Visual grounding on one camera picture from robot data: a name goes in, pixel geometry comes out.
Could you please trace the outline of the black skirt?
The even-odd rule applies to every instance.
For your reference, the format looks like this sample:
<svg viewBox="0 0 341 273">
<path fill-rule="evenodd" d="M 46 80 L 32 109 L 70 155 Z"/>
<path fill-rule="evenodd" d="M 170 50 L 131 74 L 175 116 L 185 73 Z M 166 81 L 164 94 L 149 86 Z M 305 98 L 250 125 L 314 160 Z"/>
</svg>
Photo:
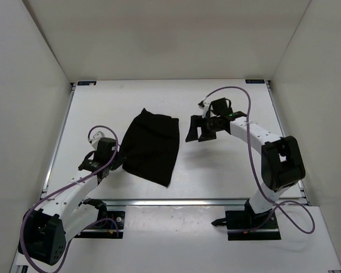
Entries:
<svg viewBox="0 0 341 273">
<path fill-rule="evenodd" d="M 129 125 L 120 145 L 120 153 L 126 158 L 122 168 L 168 187 L 179 146 L 179 119 L 143 109 Z"/>
</svg>

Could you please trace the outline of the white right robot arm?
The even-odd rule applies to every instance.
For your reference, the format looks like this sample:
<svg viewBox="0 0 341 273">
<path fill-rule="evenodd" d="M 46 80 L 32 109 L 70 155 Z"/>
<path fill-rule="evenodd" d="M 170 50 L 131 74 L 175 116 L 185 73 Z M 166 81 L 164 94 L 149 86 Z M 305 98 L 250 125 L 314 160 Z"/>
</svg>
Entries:
<svg viewBox="0 0 341 273">
<path fill-rule="evenodd" d="M 305 167 L 293 136 L 280 136 L 252 123 L 247 113 L 233 111 L 231 101 L 221 98 L 211 103 L 201 101 L 201 115 L 190 118 L 186 142 L 214 140 L 225 131 L 244 142 L 248 152 L 261 156 L 261 178 L 257 192 L 245 203 L 244 223 L 258 227 L 272 210 L 276 201 L 290 187 L 305 177 Z"/>
</svg>

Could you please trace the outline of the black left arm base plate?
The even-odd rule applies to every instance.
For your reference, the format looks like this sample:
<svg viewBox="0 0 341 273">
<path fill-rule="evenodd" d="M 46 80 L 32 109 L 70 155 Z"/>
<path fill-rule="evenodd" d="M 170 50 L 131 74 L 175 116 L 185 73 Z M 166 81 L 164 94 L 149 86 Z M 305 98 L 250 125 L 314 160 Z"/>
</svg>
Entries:
<svg viewBox="0 0 341 273">
<path fill-rule="evenodd" d="M 97 224 L 78 233 L 75 238 L 122 239 L 126 219 L 125 207 L 109 206 L 105 202 L 97 203 Z"/>
</svg>

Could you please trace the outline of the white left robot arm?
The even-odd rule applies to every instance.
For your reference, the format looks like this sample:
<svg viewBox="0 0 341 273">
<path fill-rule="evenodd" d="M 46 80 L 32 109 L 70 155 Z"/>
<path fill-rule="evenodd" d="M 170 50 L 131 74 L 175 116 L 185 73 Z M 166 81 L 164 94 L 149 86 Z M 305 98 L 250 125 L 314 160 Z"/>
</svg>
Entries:
<svg viewBox="0 0 341 273">
<path fill-rule="evenodd" d="M 19 240 L 19 253 L 53 266 L 65 254 L 70 241 L 83 230 L 119 229 L 105 202 L 88 194 L 119 168 L 125 158 L 119 153 L 116 140 L 101 132 L 89 142 L 94 150 L 85 156 L 70 186 L 29 212 Z"/>
</svg>

